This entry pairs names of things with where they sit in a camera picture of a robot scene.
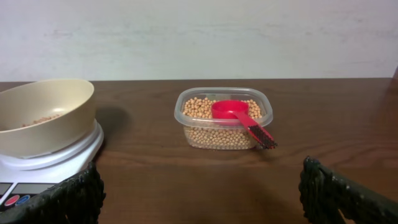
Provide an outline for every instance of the bowl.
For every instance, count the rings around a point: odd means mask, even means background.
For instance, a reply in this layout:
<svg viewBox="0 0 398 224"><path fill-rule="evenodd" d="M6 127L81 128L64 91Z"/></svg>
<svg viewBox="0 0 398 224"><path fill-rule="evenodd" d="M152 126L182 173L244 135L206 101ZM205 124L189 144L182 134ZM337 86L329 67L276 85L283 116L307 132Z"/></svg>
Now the bowl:
<svg viewBox="0 0 398 224"><path fill-rule="evenodd" d="M250 149L257 142L246 131L238 119L215 119L210 108L225 100L250 102L250 110L258 109L254 120L261 126L273 120L272 107L267 97L258 90L235 87L201 87L185 90L175 104L174 117L182 124L189 145L202 149L240 150ZM198 116L187 114L198 111Z"/></svg>
<svg viewBox="0 0 398 224"><path fill-rule="evenodd" d="M0 154L30 158L78 140L95 120L94 86L46 80L0 93Z"/></svg>

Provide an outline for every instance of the bean pile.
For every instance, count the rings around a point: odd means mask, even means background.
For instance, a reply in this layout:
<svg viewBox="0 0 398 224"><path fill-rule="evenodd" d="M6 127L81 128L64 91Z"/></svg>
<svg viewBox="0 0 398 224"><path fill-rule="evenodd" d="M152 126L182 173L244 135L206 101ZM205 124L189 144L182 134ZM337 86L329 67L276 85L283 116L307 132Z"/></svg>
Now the bean pile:
<svg viewBox="0 0 398 224"><path fill-rule="evenodd" d="M261 118L264 112L254 100L242 100L249 105L249 116L253 119ZM184 104L183 114L194 118L212 118L211 106L216 100L208 98L189 99ZM214 128L194 128L184 126L185 136L188 143L193 147L203 149L250 149L257 142L243 128L240 129L221 129L216 125Z"/></svg>
<svg viewBox="0 0 398 224"><path fill-rule="evenodd" d="M28 127L28 126L32 126L32 125L35 125L35 124L40 124L40 123L42 123L44 121L48 121L48 120L51 120L51 119L54 119L54 118L58 118L59 116L61 116L61 115L60 114L56 114L56 115L53 115L53 116L42 117L42 118L40 118L38 120L33 121L32 124L23 124L22 127Z"/></svg>
<svg viewBox="0 0 398 224"><path fill-rule="evenodd" d="M198 99L197 97L187 100L184 105L184 111L182 114L191 116L194 118L212 118L211 117L211 106L216 103L216 100ZM259 105L253 100L242 100L249 105L249 116L252 119L261 118L261 110Z"/></svg>

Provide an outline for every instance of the blue button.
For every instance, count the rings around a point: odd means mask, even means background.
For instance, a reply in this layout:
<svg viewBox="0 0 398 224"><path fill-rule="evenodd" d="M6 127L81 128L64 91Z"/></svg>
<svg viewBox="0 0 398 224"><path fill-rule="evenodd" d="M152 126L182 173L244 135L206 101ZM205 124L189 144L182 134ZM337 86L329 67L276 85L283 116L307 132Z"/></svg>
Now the blue button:
<svg viewBox="0 0 398 224"><path fill-rule="evenodd" d="M15 206L21 205L23 203L25 203L26 201L28 201L30 199L30 195L25 195L23 197L21 197L17 203L15 203Z"/></svg>

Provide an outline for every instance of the red button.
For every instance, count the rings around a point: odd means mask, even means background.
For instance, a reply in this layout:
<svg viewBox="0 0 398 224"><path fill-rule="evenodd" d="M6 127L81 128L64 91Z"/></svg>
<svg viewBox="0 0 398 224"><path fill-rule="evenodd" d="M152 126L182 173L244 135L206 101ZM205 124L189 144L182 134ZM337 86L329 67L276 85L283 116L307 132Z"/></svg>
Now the red button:
<svg viewBox="0 0 398 224"><path fill-rule="evenodd" d="M18 199L19 199L19 195L14 195L11 198L9 198L4 205L5 206L13 205L14 203L16 203L18 201Z"/></svg>

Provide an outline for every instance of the beige bowl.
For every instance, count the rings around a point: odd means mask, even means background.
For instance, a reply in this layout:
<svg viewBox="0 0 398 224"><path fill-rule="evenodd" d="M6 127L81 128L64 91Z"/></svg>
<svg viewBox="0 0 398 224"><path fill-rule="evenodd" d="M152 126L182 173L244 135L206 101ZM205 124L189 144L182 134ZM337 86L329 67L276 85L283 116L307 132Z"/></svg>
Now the beige bowl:
<svg viewBox="0 0 398 224"><path fill-rule="evenodd" d="M0 154L28 158L70 145L93 127L93 93L85 80L46 80L1 92Z"/></svg>

